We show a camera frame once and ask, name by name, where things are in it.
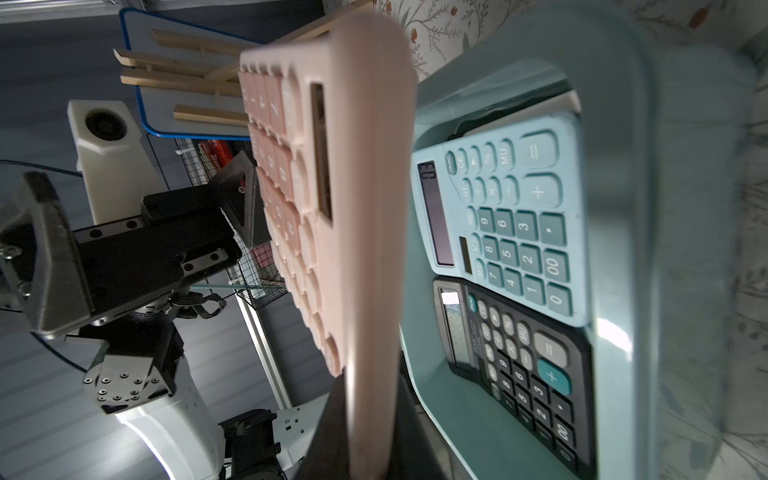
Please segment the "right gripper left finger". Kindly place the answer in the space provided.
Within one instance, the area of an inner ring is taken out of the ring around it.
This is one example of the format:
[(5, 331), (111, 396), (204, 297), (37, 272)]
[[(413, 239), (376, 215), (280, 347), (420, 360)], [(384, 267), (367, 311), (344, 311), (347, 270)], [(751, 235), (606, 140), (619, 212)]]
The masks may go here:
[(296, 480), (349, 479), (345, 375), (334, 381)]

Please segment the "black calculator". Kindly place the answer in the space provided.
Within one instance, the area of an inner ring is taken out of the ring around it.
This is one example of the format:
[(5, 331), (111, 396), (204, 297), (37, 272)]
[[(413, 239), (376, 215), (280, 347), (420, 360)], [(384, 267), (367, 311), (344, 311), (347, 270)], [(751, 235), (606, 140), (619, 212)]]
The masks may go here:
[(500, 403), (580, 479), (597, 470), (592, 350), (577, 328), (463, 279), (437, 277), (450, 370)]

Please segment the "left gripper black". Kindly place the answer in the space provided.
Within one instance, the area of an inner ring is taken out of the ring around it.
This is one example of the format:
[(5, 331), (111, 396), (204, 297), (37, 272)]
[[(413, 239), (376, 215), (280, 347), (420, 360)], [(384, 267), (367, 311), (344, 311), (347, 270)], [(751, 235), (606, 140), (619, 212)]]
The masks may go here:
[(50, 340), (235, 265), (235, 231), (249, 248), (271, 239), (245, 151), (209, 185), (148, 195), (138, 216), (76, 231), (78, 244), (48, 176), (29, 172), (1, 206), (1, 272), (30, 330)]

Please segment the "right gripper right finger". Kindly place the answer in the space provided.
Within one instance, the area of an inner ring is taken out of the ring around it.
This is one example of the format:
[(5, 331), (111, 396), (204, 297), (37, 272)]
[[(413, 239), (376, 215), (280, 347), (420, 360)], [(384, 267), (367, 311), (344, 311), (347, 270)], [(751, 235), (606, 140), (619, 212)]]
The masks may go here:
[(391, 456), (387, 479), (438, 480), (445, 475), (422, 428), (403, 354), (400, 354)]

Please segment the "mint green storage box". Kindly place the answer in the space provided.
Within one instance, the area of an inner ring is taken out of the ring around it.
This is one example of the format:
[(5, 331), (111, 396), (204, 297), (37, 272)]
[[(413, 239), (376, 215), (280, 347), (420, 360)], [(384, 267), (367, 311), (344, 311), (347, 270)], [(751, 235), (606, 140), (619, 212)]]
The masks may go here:
[(767, 5), (403, 1), (416, 144), (582, 105), (600, 479), (767, 475)]

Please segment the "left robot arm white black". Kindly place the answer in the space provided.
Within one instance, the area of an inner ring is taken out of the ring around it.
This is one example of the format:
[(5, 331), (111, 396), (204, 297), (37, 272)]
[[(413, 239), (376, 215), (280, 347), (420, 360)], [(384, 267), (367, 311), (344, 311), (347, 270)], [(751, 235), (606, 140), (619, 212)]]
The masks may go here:
[(25, 174), (1, 209), (1, 293), (39, 340), (98, 353), (83, 383), (172, 479), (282, 479), (301, 464), (325, 399), (217, 422), (192, 380), (175, 319), (212, 317), (194, 285), (237, 265), (260, 216), (255, 165), (236, 156), (207, 184), (132, 200), (72, 230), (49, 178)]

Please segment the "wooden easel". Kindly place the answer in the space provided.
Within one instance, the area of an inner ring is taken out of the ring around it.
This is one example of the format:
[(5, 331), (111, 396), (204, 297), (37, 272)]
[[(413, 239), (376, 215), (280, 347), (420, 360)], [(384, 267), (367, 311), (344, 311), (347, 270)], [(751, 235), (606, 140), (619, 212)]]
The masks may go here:
[(287, 142), (324, 127), (334, 79), (387, 31), (370, 1), (264, 45), (133, 9), (120, 20), (120, 80), (138, 90), (148, 131), (224, 138), (259, 127)]

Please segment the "blue calculator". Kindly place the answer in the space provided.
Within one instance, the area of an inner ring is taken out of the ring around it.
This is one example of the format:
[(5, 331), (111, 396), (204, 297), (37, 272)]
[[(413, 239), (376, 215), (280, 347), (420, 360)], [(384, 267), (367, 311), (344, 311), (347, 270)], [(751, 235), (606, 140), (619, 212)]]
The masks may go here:
[(412, 192), (432, 270), (587, 326), (582, 163), (570, 112), (415, 151)]

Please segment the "red folder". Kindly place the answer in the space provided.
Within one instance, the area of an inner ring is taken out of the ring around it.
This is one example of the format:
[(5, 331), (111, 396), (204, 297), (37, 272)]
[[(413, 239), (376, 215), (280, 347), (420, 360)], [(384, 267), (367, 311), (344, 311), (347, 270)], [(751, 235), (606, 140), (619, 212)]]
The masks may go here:
[(234, 158), (230, 144), (226, 140), (207, 140), (205, 145), (219, 169), (225, 168)]

